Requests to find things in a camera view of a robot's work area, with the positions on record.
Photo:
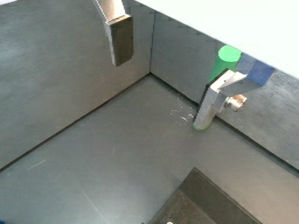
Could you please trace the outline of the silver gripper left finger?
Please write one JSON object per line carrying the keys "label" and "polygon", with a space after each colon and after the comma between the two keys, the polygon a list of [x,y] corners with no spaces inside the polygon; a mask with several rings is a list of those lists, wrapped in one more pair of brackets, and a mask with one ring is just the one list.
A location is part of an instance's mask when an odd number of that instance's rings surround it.
{"label": "silver gripper left finger", "polygon": [[118,67],[133,56],[133,18],[121,0],[92,0],[101,17],[112,64]]}

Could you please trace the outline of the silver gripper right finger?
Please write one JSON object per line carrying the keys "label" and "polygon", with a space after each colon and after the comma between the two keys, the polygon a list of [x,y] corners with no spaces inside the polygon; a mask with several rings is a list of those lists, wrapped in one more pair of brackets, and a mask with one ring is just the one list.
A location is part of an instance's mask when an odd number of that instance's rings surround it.
{"label": "silver gripper right finger", "polygon": [[193,128],[204,130],[215,115],[224,109],[239,111],[247,101],[244,93],[261,88],[273,72],[275,69],[268,64],[243,54],[236,68],[224,68],[206,84],[193,119]]}

